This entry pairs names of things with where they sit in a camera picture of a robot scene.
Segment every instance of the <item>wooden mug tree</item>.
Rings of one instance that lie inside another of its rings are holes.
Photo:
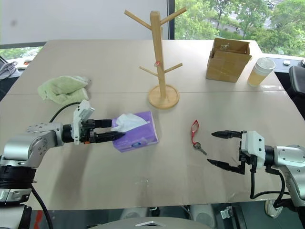
[[[142,66],[140,66],[140,68],[158,77],[159,85],[155,86],[148,92],[148,100],[153,106],[160,109],[168,109],[178,103],[180,97],[179,91],[173,86],[165,84],[165,73],[168,73],[169,71],[182,66],[182,63],[179,63],[169,69],[164,69],[161,26],[184,12],[186,12],[185,7],[161,20],[160,12],[152,11],[150,13],[151,24],[149,25],[137,16],[125,10],[125,14],[127,16],[131,17],[152,31],[153,47],[156,58],[155,66],[157,67],[157,73],[154,73]]]

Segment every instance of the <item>red keychain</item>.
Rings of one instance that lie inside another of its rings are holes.
[[[201,144],[199,142],[194,142],[194,137],[196,132],[199,129],[199,122],[195,120],[195,122],[191,126],[191,136],[192,136],[192,144],[193,147],[197,150],[200,150],[204,155],[207,155],[207,153],[201,148]]]
[[[194,142],[194,137],[195,137],[195,133],[197,132],[198,129],[199,129],[199,123],[198,123],[197,120],[195,120],[195,122],[191,126],[191,136],[192,136],[192,144],[193,145],[196,144],[196,142]]]

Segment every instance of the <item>black cable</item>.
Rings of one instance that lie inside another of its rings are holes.
[[[40,206],[41,206],[41,208],[43,210],[44,215],[46,216],[49,229],[53,229],[52,220],[51,220],[51,217],[49,215],[49,212],[48,212],[46,206],[44,205],[42,199],[40,198],[40,196],[38,195],[38,193],[36,192],[36,190],[34,189],[32,184],[30,185],[30,187],[32,189],[32,193],[33,193],[34,197],[37,199],[38,203],[40,204]]]
[[[278,204],[281,201],[283,195],[284,194],[289,195],[289,192],[284,192],[284,190],[285,190],[285,180],[284,180],[283,175],[280,172],[278,172],[278,175],[280,176],[281,181],[282,181],[281,191],[265,191],[265,192],[260,192],[260,193],[257,193],[257,194],[254,195],[254,189],[255,189],[255,177],[254,176],[255,176],[255,172],[251,171],[251,193],[250,193],[250,199],[255,199],[255,198],[258,198],[259,196],[265,195],[265,194],[279,194],[279,196],[277,197],[276,201],[273,204],[273,206],[275,208],[278,208],[279,207]]]
[[[49,121],[49,123],[53,122],[54,119],[56,118],[56,116],[65,108],[67,108],[68,106],[71,106],[71,105],[75,105],[75,104],[80,104],[79,102],[75,102],[75,103],[71,103],[71,104],[68,104],[68,105],[65,105],[63,106],[61,109],[58,110],[58,112],[55,113],[55,115],[51,118],[51,120]]]
[[[189,211],[185,206],[182,206],[182,205],[181,205],[180,207],[182,207],[183,210],[187,212],[187,214],[188,214],[189,217],[190,217],[190,220],[194,220],[192,214],[190,213],[190,211]]]
[[[274,204],[273,204],[273,207],[274,208],[278,208],[279,207],[279,203],[281,202],[282,200],[282,197],[284,195],[284,191],[285,191],[285,180],[284,180],[284,177],[283,175],[279,172],[278,175],[280,176],[281,178],[281,182],[282,182],[282,188],[281,188],[281,192],[280,194],[278,195],[277,199],[275,200]]]

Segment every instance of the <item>wall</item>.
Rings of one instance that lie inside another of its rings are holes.
[[[53,39],[151,39],[151,31],[124,14],[145,22],[158,10],[167,16],[167,0],[1,0],[0,44]],[[168,39],[167,24],[163,38]]]

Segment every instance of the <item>cardboard box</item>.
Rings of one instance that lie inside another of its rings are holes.
[[[215,38],[206,78],[235,83],[251,59],[249,42]]]

